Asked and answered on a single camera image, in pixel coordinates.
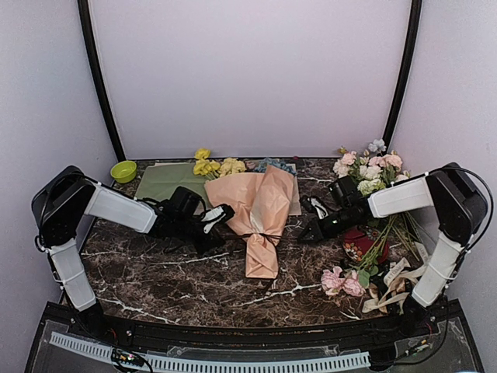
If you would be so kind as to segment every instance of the green paper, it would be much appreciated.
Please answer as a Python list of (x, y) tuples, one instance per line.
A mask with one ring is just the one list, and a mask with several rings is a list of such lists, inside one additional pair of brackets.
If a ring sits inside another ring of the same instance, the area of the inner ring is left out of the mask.
[(198, 193), (210, 207), (204, 184), (209, 179), (193, 175), (193, 163), (169, 163), (147, 167), (141, 177), (135, 197), (166, 200), (171, 198), (177, 187), (185, 187)]

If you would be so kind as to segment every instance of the black metal frame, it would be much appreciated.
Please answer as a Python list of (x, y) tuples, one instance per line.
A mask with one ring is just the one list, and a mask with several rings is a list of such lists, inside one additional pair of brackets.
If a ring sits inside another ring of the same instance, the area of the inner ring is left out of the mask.
[(383, 140), (385, 141), (387, 148), (390, 146), (391, 139), (394, 136), (398, 115), (400, 114), (402, 107), (402, 100), (404, 99), (405, 87), (407, 86), (409, 72), (411, 71), (412, 56), (414, 55), (419, 19), (421, 18), (421, 6), (422, 0), (412, 0), (401, 68), (398, 72), (397, 86), (395, 87), (394, 98), (391, 102), (390, 113), (388, 114), (387, 124), (383, 133)]
[(96, 50), (95, 37), (93, 36), (92, 17), (88, 0), (78, 0), (79, 19), (83, 37), (85, 38), (86, 54), (92, 70), (93, 83), (95, 84), (96, 95), (99, 97), (100, 109), (102, 110), (103, 119), (106, 122), (107, 131), (109, 132), (110, 141), (116, 153), (117, 161), (126, 160), (123, 145), (119, 139), (116, 122), (110, 109), (109, 97), (107, 96), (106, 86), (103, 81), (102, 70), (100, 69), (99, 55)]
[[(95, 89), (97, 96), (99, 97), (100, 108), (106, 122), (107, 131), (109, 132), (110, 140), (112, 142), (114, 152), (116, 153), (117, 160), (121, 162), (126, 159), (126, 156), (124, 154), (123, 145), (117, 131), (116, 122), (113, 118), (112, 110), (109, 104), (109, 97), (107, 96), (106, 87), (103, 81), (102, 69), (100, 68), (95, 37), (93, 35), (92, 19), (88, 1), (89, 0), (78, 0), (79, 16), (81, 19), (83, 37), (85, 38), (86, 53), (88, 55), (90, 68), (92, 69), (93, 82), (95, 83)], [(390, 146), (391, 139), (394, 135), (395, 125), (397, 124), (398, 115), (402, 106), (402, 100), (404, 99), (405, 87), (407, 86), (412, 56), (414, 54), (416, 36), (418, 33), (421, 5), (422, 0), (411, 1), (411, 13), (409, 16), (407, 36), (405, 38), (404, 53), (402, 55), (402, 62), (398, 73), (394, 98), (391, 103), (390, 113), (388, 115), (388, 120), (383, 134), (383, 140), (385, 141), (387, 148)]]
[[(447, 311), (445, 302), (438, 302), (430, 308), (431, 315), (437, 322), (444, 322)], [(34, 358), (40, 345), (40, 338), (47, 320), (53, 320), (69, 326), (69, 333), (87, 336), (77, 323), (73, 323), (73, 311), (69, 307), (47, 303), (45, 311), (36, 331), (36, 336), (26, 364), (25, 373), (33, 369)], [(449, 303), (449, 318), (458, 317), (467, 337), (467, 341), (477, 371), (483, 371), (476, 344), (464, 316), (461, 304), (457, 299)], [(287, 328), (228, 329), (194, 326), (174, 326), (156, 322), (141, 322), (107, 316), (118, 336), (124, 336), (122, 343), (137, 352), (153, 350), (167, 352), (171, 347), (196, 347), (219, 350), (279, 350), (285, 348), (302, 348), (338, 345), (341, 351), (360, 349), (369, 351), (371, 356), (382, 355), (385, 351), (395, 354), (394, 343), (404, 337), (392, 333), (398, 326), (401, 316), (385, 316), (353, 322), (341, 322), (317, 326), (301, 326)], [(132, 337), (126, 338), (127, 331), (132, 330)], [(434, 333), (440, 331), (434, 326)], [(415, 330), (414, 336), (427, 334), (426, 328)]]

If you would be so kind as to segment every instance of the pink flower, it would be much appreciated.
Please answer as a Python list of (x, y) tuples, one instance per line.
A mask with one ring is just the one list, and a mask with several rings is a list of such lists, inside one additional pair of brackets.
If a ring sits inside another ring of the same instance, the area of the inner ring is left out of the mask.
[(349, 171), (350, 167), (344, 165), (341, 159), (336, 161), (335, 165), (333, 166), (333, 172), (336, 173), (339, 177), (344, 177), (349, 175)]
[(342, 268), (335, 266), (333, 267), (333, 273), (329, 270), (323, 270), (323, 275), (321, 276), (321, 285), (323, 290), (329, 296), (335, 296), (340, 292), (342, 288), (344, 278), (340, 278), (342, 273)]
[(385, 161), (383, 160), (383, 157), (373, 157), (372, 159), (370, 159), (369, 165), (370, 166), (384, 167), (385, 166)]
[(357, 280), (357, 272), (355, 270), (353, 270), (351, 272), (351, 276), (347, 278), (341, 278), (341, 273), (342, 268), (338, 266), (333, 267), (333, 272), (323, 270), (321, 285), (327, 295), (334, 297), (342, 289), (345, 293), (354, 297), (360, 297), (364, 294), (364, 288), (359, 284), (359, 281)]
[(397, 175), (397, 177), (395, 178), (395, 181), (398, 183), (399, 181), (404, 181), (407, 179), (408, 179), (408, 177), (406, 175), (404, 175), (403, 173), (401, 173), (400, 175)]
[(359, 281), (357, 280), (357, 272), (355, 270), (352, 271), (352, 276), (347, 278), (343, 283), (343, 290), (345, 293), (352, 295), (354, 297), (360, 297), (364, 294), (365, 290)]
[(392, 165), (397, 169), (401, 169), (402, 167), (402, 158), (398, 155), (387, 154), (383, 157), (383, 160), (387, 165)]
[(348, 152), (344, 154), (342, 157), (342, 163), (347, 166), (353, 165), (356, 161), (356, 154), (357, 152)]

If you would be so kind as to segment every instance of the yellow flower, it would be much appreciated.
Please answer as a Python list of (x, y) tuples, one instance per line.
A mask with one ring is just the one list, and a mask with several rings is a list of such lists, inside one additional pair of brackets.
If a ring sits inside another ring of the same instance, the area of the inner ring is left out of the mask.
[(195, 152), (195, 159), (207, 159), (210, 157), (210, 150), (205, 148), (200, 148)]
[(236, 161), (231, 167), (233, 173), (244, 173), (246, 171), (245, 163), (242, 161)]
[(231, 165), (233, 163), (237, 162), (237, 159), (236, 158), (226, 158), (224, 161), (223, 161), (223, 164), (228, 164), (228, 165)]
[(210, 167), (213, 171), (218, 171), (221, 168), (221, 164), (216, 161), (210, 161)]
[(205, 159), (199, 159), (196, 161), (195, 166), (193, 167), (193, 175), (207, 175), (205, 167), (209, 164), (209, 161)]
[(231, 163), (223, 162), (219, 168), (219, 173), (222, 176), (229, 175), (231, 173)]

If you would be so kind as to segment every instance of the red object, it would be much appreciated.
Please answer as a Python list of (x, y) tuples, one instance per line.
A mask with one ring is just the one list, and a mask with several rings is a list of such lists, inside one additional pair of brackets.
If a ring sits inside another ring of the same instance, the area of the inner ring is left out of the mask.
[[(343, 249), (350, 259), (359, 263), (379, 235), (380, 231), (375, 228), (368, 227), (367, 225), (358, 225), (349, 229), (343, 235)], [(383, 263), (387, 259), (388, 249), (389, 245), (387, 242), (383, 249), (383, 255), (381, 258), (378, 258), (378, 263)]]

